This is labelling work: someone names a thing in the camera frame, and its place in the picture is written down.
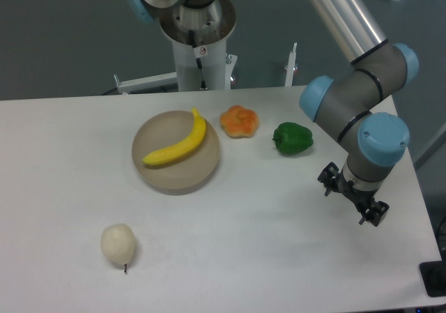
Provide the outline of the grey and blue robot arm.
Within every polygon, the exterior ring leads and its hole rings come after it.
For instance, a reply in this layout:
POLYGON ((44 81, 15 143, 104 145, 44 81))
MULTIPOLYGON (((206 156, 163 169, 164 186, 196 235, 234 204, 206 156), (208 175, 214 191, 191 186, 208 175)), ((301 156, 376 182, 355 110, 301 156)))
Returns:
MULTIPOLYGON (((350 61, 352 73, 339 80, 320 76, 299 99, 300 108, 348 154, 343 167, 329 164, 318 180, 326 192, 349 199, 363 222, 378 225, 388 205, 375 194, 402 158, 410 139, 397 116, 372 109, 403 88, 418 73, 416 53, 390 44, 361 0, 311 0, 350 61)), ((128 0, 138 17, 159 20, 174 45, 181 91, 230 87, 225 43, 236 24, 229 0, 128 0)))

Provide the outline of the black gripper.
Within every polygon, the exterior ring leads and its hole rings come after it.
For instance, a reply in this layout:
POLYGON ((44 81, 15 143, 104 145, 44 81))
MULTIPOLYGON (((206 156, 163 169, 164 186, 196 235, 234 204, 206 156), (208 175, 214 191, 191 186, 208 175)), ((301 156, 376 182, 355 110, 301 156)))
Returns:
POLYGON ((336 192, 353 202, 357 211, 362 214, 359 225, 368 222, 377 227, 385 219, 390 207, 385 202, 374 199, 377 189, 364 191, 355 188, 352 181, 347 181, 339 173, 339 168, 335 163, 330 162, 318 175, 317 180, 323 184, 326 197, 331 192, 336 192))

